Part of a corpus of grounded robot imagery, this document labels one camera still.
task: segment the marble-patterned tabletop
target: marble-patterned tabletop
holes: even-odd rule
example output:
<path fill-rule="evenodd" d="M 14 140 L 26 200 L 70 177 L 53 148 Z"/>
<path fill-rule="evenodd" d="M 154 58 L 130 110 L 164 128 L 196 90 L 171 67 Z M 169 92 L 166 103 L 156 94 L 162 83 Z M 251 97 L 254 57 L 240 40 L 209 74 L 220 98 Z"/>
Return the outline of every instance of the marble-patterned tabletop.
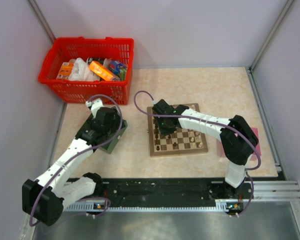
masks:
<path fill-rule="evenodd" d="M 208 153 L 150 157 L 147 116 L 139 112 L 133 101 L 139 90 L 150 92 L 156 100 L 169 104 L 198 103 L 205 114 L 232 118 L 243 116 L 251 127 L 258 128 L 261 167 L 251 171 L 253 177 L 277 176 L 273 155 L 260 118 L 259 110 L 244 67 L 155 68 L 134 69 L 128 105 L 121 106 L 128 127 L 113 150 L 107 154 L 97 150 L 74 172 L 81 177 L 87 172 L 103 178 L 191 178 L 224 177 L 228 160 L 220 157 L 217 140 L 207 136 Z M 146 94 L 137 98 L 147 110 L 152 105 Z M 89 116 L 85 104 L 66 107 L 54 160 L 67 149 L 75 134 Z M 249 166 L 255 166 L 251 160 Z"/>

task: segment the white wall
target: white wall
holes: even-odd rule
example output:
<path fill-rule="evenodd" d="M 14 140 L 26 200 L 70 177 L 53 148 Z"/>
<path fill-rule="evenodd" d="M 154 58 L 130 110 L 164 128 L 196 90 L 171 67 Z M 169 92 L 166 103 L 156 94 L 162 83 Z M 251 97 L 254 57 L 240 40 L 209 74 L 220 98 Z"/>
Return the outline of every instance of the white wall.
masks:
<path fill-rule="evenodd" d="M 128 37 L 136 68 L 250 66 L 287 0 L 36 0 L 56 37 Z"/>
<path fill-rule="evenodd" d="M 0 240 L 19 238 L 22 184 L 48 164 L 62 106 L 37 81 L 50 47 L 25 0 L 0 0 Z"/>
<path fill-rule="evenodd" d="M 300 0 L 255 70 L 285 170 L 300 185 Z"/>

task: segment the wooden chessboard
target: wooden chessboard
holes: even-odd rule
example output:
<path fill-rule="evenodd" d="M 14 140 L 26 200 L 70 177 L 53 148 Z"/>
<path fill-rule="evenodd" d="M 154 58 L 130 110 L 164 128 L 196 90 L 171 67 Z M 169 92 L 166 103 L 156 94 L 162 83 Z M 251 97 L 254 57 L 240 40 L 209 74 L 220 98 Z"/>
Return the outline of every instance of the wooden chessboard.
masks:
<path fill-rule="evenodd" d="M 182 104 L 200 112 L 197 103 Z M 148 116 L 149 149 L 151 157 L 164 157 L 174 155 L 205 154 L 208 152 L 206 135 L 197 131 L 178 128 L 168 136 L 160 134 L 156 120 Z"/>

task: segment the wire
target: wire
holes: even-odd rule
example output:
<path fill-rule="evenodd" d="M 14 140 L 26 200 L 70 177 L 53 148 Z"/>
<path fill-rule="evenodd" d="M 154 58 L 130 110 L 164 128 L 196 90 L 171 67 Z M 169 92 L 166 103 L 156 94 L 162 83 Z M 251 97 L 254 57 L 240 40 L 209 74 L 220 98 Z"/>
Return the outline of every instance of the wire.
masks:
<path fill-rule="evenodd" d="M 194 116 L 183 116 L 183 115 L 159 115 L 159 114 L 152 114 L 152 113 L 148 113 L 146 111 L 143 111 L 137 104 L 137 95 L 140 94 L 140 93 L 145 93 L 147 95 L 150 96 L 151 100 L 153 102 L 155 102 L 155 99 L 154 97 L 147 91 L 144 91 L 144 90 L 140 90 L 140 91 L 137 91 L 134 95 L 134 98 L 133 98 L 133 101 L 134 101 L 134 105 L 135 107 L 143 114 L 145 115 L 148 115 L 148 116 L 152 116 L 152 117 L 158 117 L 158 118 L 187 118 L 187 119 L 193 119 L 193 120 L 197 120 L 199 122 L 204 122 L 204 123 L 207 123 L 207 124 L 212 124 L 212 125 L 217 125 L 217 126 L 220 126 L 220 127 L 223 127 L 223 128 L 227 128 L 227 129 L 230 129 L 231 131 L 235 132 L 236 134 L 238 134 L 238 136 L 240 136 L 251 148 L 252 150 L 255 152 L 255 155 L 258 159 L 258 163 L 256 166 L 254 167 L 251 167 L 251 168 L 246 168 L 245 169 L 245 174 L 248 176 L 248 178 L 250 178 L 250 181 L 251 181 L 251 195 L 250 195 L 250 198 L 249 198 L 249 201 L 247 202 L 245 208 L 242 210 L 241 214 L 244 213 L 247 209 L 247 207 L 250 205 L 250 202 L 253 198 L 253 194 L 254 194 L 254 182 L 252 180 L 252 178 L 249 176 L 248 172 L 247 171 L 252 171 L 252 170 L 256 170 L 258 169 L 260 166 L 261 166 L 261 157 L 260 157 L 260 154 L 258 152 L 258 150 L 255 148 L 255 146 L 249 141 L 249 139 L 247 139 L 240 131 L 238 131 L 237 129 L 235 129 L 234 127 L 232 126 L 229 126 L 229 125 L 225 125 L 223 123 L 220 123 L 220 122 L 215 122 L 215 121 L 209 121 L 209 120 L 204 120 L 204 119 L 200 119 L 198 117 L 194 117 Z"/>
<path fill-rule="evenodd" d="M 78 200 L 78 202 L 84 202 L 84 201 L 90 201 L 90 200 L 105 200 L 108 202 L 108 204 L 106 205 L 106 208 L 100 212 L 99 214 L 97 215 L 94 215 L 95 217 L 100 217 L 102 216 L 103 214 L 105 214 L 105 212 L 110 208 L 111 206 L 111 201 L 110 199 L 106 198 L 106 197 L 90 197 L 90 198 L 83 198 L 83 199 L 80 199 Z M 72 214 L 70 216 L 68 216 L 67 218 L 63 219 L 62 221 L 58 222 L 57 224 L 54 224 L 53 225 L 53 228 L 50 229 L 49 231 L 44 231 L 43 230 L 43 224 L 41 224 L 41 233 L 43 235 L 49 235 L 52 231 L 54 231 L 56 228 L 58 228 L 60 225 L 64 224 L 66 221 L 72 219 L 73 217 L 76 217 L 76 216 L 83 216 L 83 215 L 87 215 L 87 213 L 85 212 L 80 212 L 80 213 L 76 213 L 76 214 Z"/>
<path fill-rule="evenodd" d="M 98 97 L 103 97 L 103 98 L 106 98 L 106 99 L 109 99 L 111 102 L 113 102 L 113 104 L 115 105 L 116 109 L 118 110 L 119 112 L 119 115 L 120 115 L 120 124 L 119 124 L 119 127 L 118 127 L 118 130 L 115 132 L 115 134 L 110 138 L 108 139 L 107 141 L 103 142 L 103 143 L 100 143 L 96 146 L 93 146 L 93 147 L 90 147 L 90 148 L 87 148 L 83 151 L 80 151 L 78 152 L 77 154 L 75 154 L 74 156 L 72 156 L 71 158 L 69 158 L 69 160 L 67 160 L 65 163 L 64 163 L 64 166 L 68 165 L 72 160 L 74 160 L 75 158 L 77 158 L 78 156 L 80 156 L 81 154 L 84 154 L 90 150 L 95 150 L 99 147 L 102 147 L 108 143 L 110 143 L 113 139 L 115 139 L 119 132 L 121 131 L 121 127 L 122 127 L 122 123 L 123 123 L 123 117 L 122 117 L 122 112 L 121 112 L 121 109 L 119 107 L 119 105 L 109 96 L 107 95 L 104 95 L 104 94 L 96 94 L 96 95 L 93 95 L 92 97 L 89 98 L 89 102 L 91 102 L 92 99 L 94 98 L 98 98 Z M 35 214 L 35 210 L 37 208 L 37 205 L 38 205 L 38 202 L 40 200 L 40 197 L 41 195 L 43 194 L 43 192 L 47 189 L 47 187 L 52 183 L 52 181 L 57 177 L 57 175 L 63 170 L 63 167 L 60 167 L 58 169 L 58 171 L 55 172 L 55 174 L 50 178 L 50 180 L 44 185 L 44 187 L 41 189 L 41 191 L 39 192 L 38 196 L 36 197 L 35 201 L 34 201 L 34 204 L 33 204 L 33 207 L 31 209 L 31 213 L 30 213 L 30 219 L 29 219 L 29 225 L 30 227 L 34 227 L 36 226 L 40 221 L 37 221 L 35 223 L 33 223 L 33 219 L 34 219 L 34 214 Z"/>

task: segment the red basket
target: red basket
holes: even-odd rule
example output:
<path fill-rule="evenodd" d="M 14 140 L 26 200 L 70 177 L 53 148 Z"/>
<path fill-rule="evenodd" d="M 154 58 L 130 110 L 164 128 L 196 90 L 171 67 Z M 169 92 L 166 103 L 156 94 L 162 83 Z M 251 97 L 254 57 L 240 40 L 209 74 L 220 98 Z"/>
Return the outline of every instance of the red basket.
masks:
<path fill-rule="evenodd" d="M 88 57 L 112 58 L 127 65 L 124 81 L 69 81 L 56 79 L 63 62 Z M 120 105 L 128 104 L 134 61 L 134 40 L 131 38 L 85 39 L 61 37 L 55 40 L 46 55 L 38 80 L 47 85 L 66 103 L 85 103 L 95 94 L 107 95 Z M 104 104 L 112 104 L 106 98 Z"/>

